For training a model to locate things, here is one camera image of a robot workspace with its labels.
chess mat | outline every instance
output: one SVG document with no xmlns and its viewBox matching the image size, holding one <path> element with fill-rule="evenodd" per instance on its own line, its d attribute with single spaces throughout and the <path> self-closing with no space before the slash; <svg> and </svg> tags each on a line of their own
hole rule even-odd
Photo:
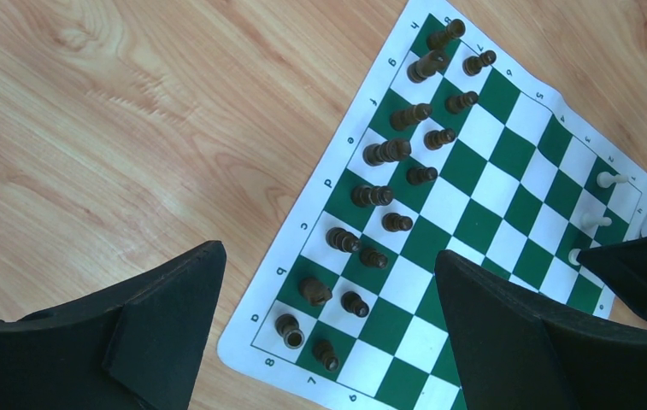
<svg viewBox="0 0 647 410">
<path fill-rule="evenodd" d="M 450 65 L 412 83 L 406 68 L 429 51 L 426 37 L 453 18 L 467 23 L 467 34 L 446 47 Z M 497 62 L 467 76 L 464 60 L 484 50 L 495 50 Z M 478 92 L 479 103 L 447 112 L 446 98 L 465 91 Z M 391 113 L 423 102 L 433 107 L 429 119 L 403 132 L 391 128 Z M 424 135 L 443 128 L 454 129 L 457 140 L 427 149 Z M 411 142 L 407 160 L 378 167 L 363 161 L 365 147 L 393 138 Z M 406 181 L 411 167 L 435 167 L 439 176 L 412 186 Z M 601 172 L 623 173 L 630 181 L 603 189 L 596 182 Z M 389 185 L 395 200 L 359 208 L 350 200 L 358 185 Z M 384 230 L 381 220 L 390 212 L 409 216 L 413 229 Z M 584 229 L 584 213 L 613 224 Z M 637 236 L 646 214 L 642 169 L 448 3 L 414 0 L 268 251 L 219 353 L 245 374 L 331 408 L 463 409 L 432 275 L 436 254 L 452 249 L 512 283 L 606 318 L 612 291 L 570 264 L 568 254 Z M 333 227 L 384 253 L 387 268 L 365 267 L 358 254 L 328 246 Z M 308 276 L 332 290 L 322 307 L 298 292 Z M 256 288 L 259 277 L 266 289 Z M 350 290 L 371 307 L 366 318 L 343 310 L 340 297 Z M 306 336 L 299 349 L 287 348 L 274 328 L 284 313 L 296 317 Z M 341 361 L 336 372 L 313 356 L 313 345 L 323 339 Z"/>
</svg>

white chess piece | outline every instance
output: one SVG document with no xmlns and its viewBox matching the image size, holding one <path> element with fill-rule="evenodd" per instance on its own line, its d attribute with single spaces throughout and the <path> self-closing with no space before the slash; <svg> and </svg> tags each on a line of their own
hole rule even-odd
<svg viewBox="0 0 647 410">
<path fill-rule="evenodd" d="M 627 182 L 627 175 L 602 172 L 597 175 L 597 185 L 600 188 L 608 189 L 612 184 L 625 184 Z"/>
<path fill-rule="evenodd" d="M 611 226 L 613 225 L 613 220 L 607 216 L 595 216 L 585 213 L 579 219 L 579 224 L 582 226 L 582 229 L 588 230 L 593 226 Z"/>
</svg>

chessboard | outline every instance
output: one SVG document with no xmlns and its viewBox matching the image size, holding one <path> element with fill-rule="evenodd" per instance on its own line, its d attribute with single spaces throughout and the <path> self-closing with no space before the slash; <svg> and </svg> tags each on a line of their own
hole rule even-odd
<svg viewBox="0 0 647 410">
<path fill-rule="evenodd" d="M 646 215 L 643 169 L 447 2 L 411 0 L 218 354 L 325 407 L 463 409 L 437 253 L 607 318 L 569 256 Z"/>
</svg>

green square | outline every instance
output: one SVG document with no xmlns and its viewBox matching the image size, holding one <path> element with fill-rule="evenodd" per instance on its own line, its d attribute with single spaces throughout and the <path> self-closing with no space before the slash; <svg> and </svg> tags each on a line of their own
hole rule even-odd
<svg viewBox="0 0 647 410">
<path fill-rule="evenodd" d="M 504 220 L 509 222 L 517 231 L 529 236 L 541 207 L 542 202 L 524 186 L 520 185 L 515 192 L 515 197 L 509 204 L 507 213 L 504 214 Z"/>
<path fill-rule="evenodd" d="M 379 386 L 376 400 L 394 408 L 414 408 L 428 378 L 428 374 L 395 357 Z"/>
<path fill-rule="evenodd" d="M 494 263 L 489 258 L 484 258 L 484 262 L 482 262 L 482 267 L 484 269 L 486 269 L 487 271 L 494 273 L 499 278 L 502 278 L 504 280 L 509 280 L 509 277 L 512 276 L 511 272 L 507 272 L 507 269 L 504 269 L 503 267 L 501 267 L 498 264 Z"/>
<path fill-rule="evenodd" d="M 550 270 L 550 265 L 555 256 L 544 250 L 541 246 L 527 239 L 525 248 L 522 250 L 520 259 L 517 260 L 515 271 L 516 277 L 539 289 L 544 281 L 544 276 Z"/>
<path fill-rule="evenodd" d="M 471 196 L 485 167 L 486 160 L 481 155 L 474 152 L 465 143 L 455 141 L 449 158 L 441 170 L 441 177 L 461 192 Z"/>
<path fill-rule="evenodd" d="M 419 216 L 403 245 L 401 256 L 434 273 L 436 257 L 440 251 L 446 249 L 450 240 L 449 233 Z"/>
<path fill-rule="evenodd" d="M 454 400 L 451 410 L 467 410 L 467 402 L 464 401 L 464 390 L 459 389 L 459 394 L 456 395 L 456 400 Z"/>
<path fill-rule="evenodd" d="M 595 164 L 592 166 L 592 170 L 590 170 L 590 176 L 587 177 L 585 189 L 595 198 L 599 199 L 600 202 L 607 205 L 608 202 L 610 202 L 610 197 L 612 197 L 613 192 L 615 192 L 615 184 L 612 184 L 609 188 L 602 188 L 597 184 L 597 175 L 600 173 L 617 175 L 617 172 L 607 162 L 605 162 L 605 160 L 598 157 L 595 160 Z"/>
<path fill-rule="evenodd" d="M 458 96 L 469 90 L 459 90 L 449 80 L 442 79 L 432 98 L 432 120 L 444 128 L 451 128 L 459 135 L 464 127 L 464 122 L 469 116 L 471 108 L 467 108 L 459 114 L 452 114 L 446 109 L 446 100 L 451 96 Z"/>
<path fill-rule="evenodd" d="M 428 53 L 430 50 L 429 46 L 426 45 L 426 39 L 432 33 L 444 30 L 446 28 L 444 24 L 445 23 L 443 21 L 437 20 L 437 18 L 433 15 L 428 15 L 426 20 L 424 21 L 424 24 L 421 25 L 419 35 L 416 36 L 416 39 L 414 40 L 414 45 L 411 46 L 411 51 L 419 57 L 423 57 L 426 53 Z M 444 49 L 444 53 L 446 53 L 446 55 L 449 57 L 453 57 L 456 53 L 456 48 L 459 47 L 459 43 L 461 42 L 461 40 L 454 40 L 449 42 Z"/>
<path fill-rule="evenodd" d="M 321 314 L 323 307 L 311 306 L 310 303 L 303 299 L 298 291 L 298 284 L 300 281 L 309 276 L 318 278 L 318 280 L 327 284 L 331 289 L 333 289 L 333 286 L 338 282 L 337 274 L 329 271 L 321 265 L 318 265 L 305 256 L 298 256 L 296 263 L 293 264 L 291 271 L 288 272 L 288 276 L 285 278 L 283 286 L 280 287 L 277 299 L 303 313 L 307 313 L 314 318 L 317 318 L 318 315 Z"/>
<path fill-rule="evenodd" d="M 558 169 L 544 203 L 569 220 L 574 207 L 577 206 L 580 194 L 582 194 L 582 187 Z"/>
<path fill-rule="evenodd" d="M 348 169 L 345 169 L 338 183 L 333 188 L 333 192 L 328 198 L 328 202 L 326 202 L 323 210 L 348 225 L 353 226 L 358 231 L 363 231 L 363 228 L 368 223 L 368 219 L 373 214 L 373 207 L 360 208 L 353 204 L 350 199 L 350 193 L 358 185 L 371 184 Z"/>
<path fill-rule="evenodd" d="M 389 186 L 393 190 L 394 197 L 400 203 L 419 213 L 424 208 L 424 203 L 429 197 L 429 192 L 432 191 L 434 183 L 432 181 L 421 185 L 409 184 L 406 180 L 406 173 L 414 167 L 423 167 L 423 165 L 412 157 L 401 161 L 391 176 Z"/>
<path fill-rule="evenodd" d="M 476 201 L 469 201 L 454 236 L 481 254 L 486 254 L 501 224 L 502 218 L 497 214 Z"/>
<path fill-rule="evenodd" d="M 379 298 L 368 314 L 358 338 L 388 354 L 395 354 L 409 328 L 411 318 L 411 313 Z"/>
<path fill-rule="evenodd" d="M 545 158 L 559 167 L 562 163 L 562 158 L 565 157 L 565 152 L 568 150 L 572 137 L 572 133 L 566 130 L 553 115 L 550 117 L 550 123 L 547 125 L 547 128 L 544 129 L 542 139 L 539 140 L 537 148 L 539 148 Z"/>
<path fill-rule="evenodd" d="M 598 227 L 595 240 L 601 245 L 624 242 L 629 224 L 609 208 L 605 210 L 605 216 L 613 220 L 613 225 Z"/>
<path fill-rule="evenodd" d="M 442 331 L 446 331 L 446 322 L 444 321 L 444 311 L 441 310 L 441 301 L 438 298 L 438 289 L 436 280 L 432 278 L 429 286 L 421 298 L 419 307 L 416 309 L 416 316 L 437 326 Z"/>
<path fill-rule="evenodd" d="M 502 124 L 507 124 L 515 109 L 520 90 L 496 69 L 491 70 L 484 88 L 479 94 L 479 105 L 494 115 Z"/>
<path fill-rule="evenodd" d="M 361 244 L 361 250 L 364 250 L 365 248 L 374 248 L 380 253 L 386 255 L 386 257 L 389 258 L 388 265 L 385 269 L 364 266 L 361 263 L 361 252 L 356 252 L 348 259 L 348 263 L 346 263 L 341 276 L 378 295 L 381 292 L 381 289 L 384 288 L 384 283 L 389 278 L 389 273 L 391 273 L 391 269 L 396 263 L 398 254 L 392 252 L 386 246 L 374 241 L 371 237 L 367 237 L 366 235 L 361 236 Z"/>
<path fill-rule="evenodd" d="M 502 136 L 499 137 L 497 146 L 491 153 L 489 162 L 502 171 L 521 180 L 525 174 L 527 165 L 532 159 L 535 146 L 509 128 L 504 128 Z"/>
<path fill-rule="evenodd" d="M 597 287 L 596 284 L 590 282 L 588 278 L 578 275 L 568 299 L 568 306 L 593 314 L 601 293 L 603 293 L 603 290 Z"/>
<path fill-rule="evenodd" d="M 412 103 L 399 96 L 394 90 L 389 89 L 379 103 L 379 107 L 376 109 L 376 113 L 373 114 L 373 118 L 371 119 L 371 123 L 368 124 L 368 127 L 376 131 L 381 137 L 389 140 L 394 138 L 411 139 L 416 127 L 409 126 L 403 131 L 394 130 L 391 127 L 391 114 L 398 110 L 411 107 Z"/>
<path fill-rule="evenodd" d="M 462 382 L 459 380 L 459 372 L 456 370 L 454 351 L 451 349 L 451 337 L 446 339 L 444 348 L 438 354 L 438 359 L 432 369 L 432 375 L 455 386 L 462 385 Z"/>
<path fill-rule="evenodd" d="M 321 341 L 327 340 L 333 346 L 333 351 L 336 352 L 338 356 L 339 365 L 338 369 L 335 372 L 329 372 L 326 370 L 323 365 L 315 359 L 313 356 L 313 348 L 315 345 Z M 329 325 L 326 325 L 323 322 L 316 322 L 315 327 L 310 332 L 309 335 L 306 335 L 306 342 L 303 345 L 303 350 L 298 356 L 296 365 L 302 367 L 303 369 L 310 370 L 311 372 L 332 381 L 336 381 L 338 374 L 341 372 L 341 369 L 344 368 L 344 363 L 350 354 L 350 351 L 353 349 L 353 345 L 356 343 L 356 339 L 351 337 L 342 331 L 335 329 Z"/>
<path fill-rule="evenodd" d="M 574 270 L 579 271 L 581 266 L 575 266 L 569 261 L 570 251 L 572 249 L 589 249 L 591 244 L 592 238 L 588 237 L 575 225 L 568 223 L 568 228 L 565 230 L 565 234 L 562 235 L 560 246 L 557 248 L 556 256 L 560 261 L 567 263 Z"/>
</svg>

wooden floor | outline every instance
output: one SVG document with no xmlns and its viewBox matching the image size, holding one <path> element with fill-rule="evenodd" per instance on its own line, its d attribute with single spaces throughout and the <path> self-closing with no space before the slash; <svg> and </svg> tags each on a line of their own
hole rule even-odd
<svg viewBox="0 0 647 410">
<path fill-rule="evenodd" d="M 452 2 L 647 170 L 647 0 Z M 315 407 L 215 346 L 404 3 L 0 0 L 0 319 L 220 239 L 191 408 Z"/>
</svg>

